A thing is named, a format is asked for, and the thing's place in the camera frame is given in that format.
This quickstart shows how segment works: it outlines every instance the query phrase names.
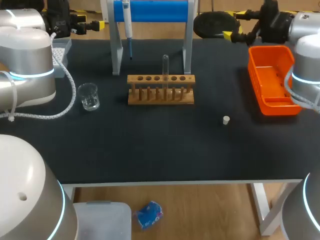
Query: wooden floor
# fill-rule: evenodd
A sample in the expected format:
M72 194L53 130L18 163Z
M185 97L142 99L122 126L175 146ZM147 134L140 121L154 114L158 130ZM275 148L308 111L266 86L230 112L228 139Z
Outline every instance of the wooden floor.
M88 16L88 21L102 19L101 15ZM119 25L125 38L124 26ZM133 23L135 39L179 39L184 37L182 23ZM101 32L90 31L77 39L109 39L109 26ZM281 184L266 184L269 200ZM133 240L283 240L278 229L271 237L261 237L252 192L247 184L167 185L78 188L75 202L123 202L132 212L140 210L149 201L159 203L163 218L150 229L140 230L132 221Z

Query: orange plastic basket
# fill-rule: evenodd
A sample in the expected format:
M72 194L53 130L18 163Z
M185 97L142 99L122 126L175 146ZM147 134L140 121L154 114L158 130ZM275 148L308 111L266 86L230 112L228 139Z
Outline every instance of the orange plastic basket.
M301 107L294 104L284 87L285 76L294 64L286 46L249 48L248 71L261 112L267 116L297 115Z

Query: glass test tube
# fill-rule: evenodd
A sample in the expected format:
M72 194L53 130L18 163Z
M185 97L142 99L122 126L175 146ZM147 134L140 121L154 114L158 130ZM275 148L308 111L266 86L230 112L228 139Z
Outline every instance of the glass test tube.
M162 57L162 89L168 89L168 79L169 79L169 56L163 55Z

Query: black table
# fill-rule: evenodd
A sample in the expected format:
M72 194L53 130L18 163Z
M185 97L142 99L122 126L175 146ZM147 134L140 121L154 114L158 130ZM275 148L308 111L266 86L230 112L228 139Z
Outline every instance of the black table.
M33 145L63 184L302 179L318 164L320 116L263 116L246 45L194 40L195 105L176 106L128 106L127 75L161 74L164 54L170 74L182 74L182 40L134 40L132 61L123 45L121 75L112 76L109 41L72 41L68 69L77 87L97 84L98 110L77 99L55 120L3 118L0 134ZM16 111L51 115L70 99L69 81L57 79L54 100Z

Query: wooden test tube rack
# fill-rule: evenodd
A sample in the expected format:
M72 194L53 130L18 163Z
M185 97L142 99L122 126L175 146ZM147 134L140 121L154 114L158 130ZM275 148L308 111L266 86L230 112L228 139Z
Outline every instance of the wooden test tube rack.
M195 75L169 75L168 81L163 81L162 75L128 75L129 105L179 105L194 104L193 85L196 84ZM162 84L173 86L163 89ZM161 85L147 88L139 85ZM174 85L186 85L176 88Z

